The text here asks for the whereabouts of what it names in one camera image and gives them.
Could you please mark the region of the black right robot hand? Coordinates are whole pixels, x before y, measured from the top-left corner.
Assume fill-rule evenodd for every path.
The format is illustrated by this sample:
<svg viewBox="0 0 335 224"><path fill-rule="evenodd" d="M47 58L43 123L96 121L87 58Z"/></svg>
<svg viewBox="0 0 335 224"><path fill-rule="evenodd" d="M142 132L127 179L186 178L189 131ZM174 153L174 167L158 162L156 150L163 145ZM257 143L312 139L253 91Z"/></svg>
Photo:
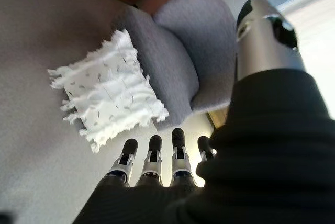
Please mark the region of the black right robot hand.
<svg viewBox="0 0 335 224"><path fill-rule="evenodd" d="M237 21L226 123L201 143L202 188L126 188L107 173L75 223L334 223L334 120L293 27L267 0Z"/></svg>

